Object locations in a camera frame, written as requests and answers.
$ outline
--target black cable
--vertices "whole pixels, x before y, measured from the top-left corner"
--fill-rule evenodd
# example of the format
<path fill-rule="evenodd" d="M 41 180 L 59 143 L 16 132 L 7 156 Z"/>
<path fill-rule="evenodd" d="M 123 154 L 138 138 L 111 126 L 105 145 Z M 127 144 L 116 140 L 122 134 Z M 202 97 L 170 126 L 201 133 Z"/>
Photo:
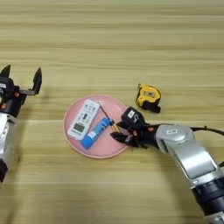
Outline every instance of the black cable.
<path fill-rule="evenodd" d="M 207 126 L 205 126 L 205 127 L 192 127 L 191 129 L 192 129 L 192 131 L 208 130 L 208 131 L 212 131 L 212 132 L 214 132 L 216 134 L 220 134 L 220 135 L 224 136 L 224 131 L 223 130 L 220 130 L 220 129 L 210 129 Z"/>

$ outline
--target white device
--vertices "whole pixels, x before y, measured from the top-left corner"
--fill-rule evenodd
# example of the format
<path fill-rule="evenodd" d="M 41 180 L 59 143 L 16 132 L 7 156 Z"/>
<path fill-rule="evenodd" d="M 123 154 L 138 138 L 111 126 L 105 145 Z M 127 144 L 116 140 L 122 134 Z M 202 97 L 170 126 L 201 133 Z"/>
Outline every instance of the white device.
<path fill-rule="evenodd" d="M 99 108 L 100 103 L 85 100 L 78 115 L 74 118 L 73 123 L 68 129 L 67 134 L 76 140 L 82 140 L 88 133 L 88 130 L 95 119 Z"/>

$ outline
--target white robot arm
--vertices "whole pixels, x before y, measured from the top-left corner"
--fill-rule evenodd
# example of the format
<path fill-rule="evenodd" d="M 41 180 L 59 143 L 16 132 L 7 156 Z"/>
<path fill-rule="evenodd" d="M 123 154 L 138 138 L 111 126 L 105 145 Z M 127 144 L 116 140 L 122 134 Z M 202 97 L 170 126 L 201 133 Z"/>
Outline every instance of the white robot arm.
<path fill-rule="evenodd" d="M 134 108 L 128 108 L 117 125 L 130 135 L 114 132 L 111 136 L 116 141 L 133 147 L 147 148 L 147 145 L 153 145 L 169 154 L 184 174 L 207 222 L 224 224 L 223 172 L 193 134 L 197 130 L 210 130 L 224 136 L 223 131 L 173 124 L 150 125 Z"/>

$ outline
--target wooden table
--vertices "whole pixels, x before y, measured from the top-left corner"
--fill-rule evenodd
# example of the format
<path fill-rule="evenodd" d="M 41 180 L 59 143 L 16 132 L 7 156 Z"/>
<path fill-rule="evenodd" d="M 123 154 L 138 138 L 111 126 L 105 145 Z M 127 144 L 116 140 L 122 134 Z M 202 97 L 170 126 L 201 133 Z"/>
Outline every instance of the wooden table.
<path fill-rule="evenodd" d="M 43 70 L 17 126 L 17 159 L 0 196 L 1 224 L 203 223 L 167 155 L 127 149 L 83 157 L 63 136 L 75 100 L 111 95 L 135 105 L 139 82 L 162 93 L 150 123 L 224 129 L 224 3 L 219 0 L 2 0 L 0 68 L 23 88 Z M 198 133 L 224 160 L 224 138 Z"/>

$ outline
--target display screen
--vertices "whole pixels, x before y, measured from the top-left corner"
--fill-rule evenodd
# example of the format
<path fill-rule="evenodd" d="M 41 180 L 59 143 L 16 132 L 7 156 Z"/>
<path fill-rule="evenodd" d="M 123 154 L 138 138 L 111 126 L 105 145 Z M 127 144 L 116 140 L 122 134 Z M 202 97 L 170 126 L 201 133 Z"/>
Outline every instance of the display screen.
<path fill-rule="evenodd" d="M 75 130 L 78 130 L 79 132 L 82 132 L 82 131 L 85 129 L 84 126 L 82 126 L 82 125 L 80 125 L 80 124 L 78 124 L 78 123 L 76 123 L 76 124 L 73 126 L 73 128 L 74 128 Z"/>

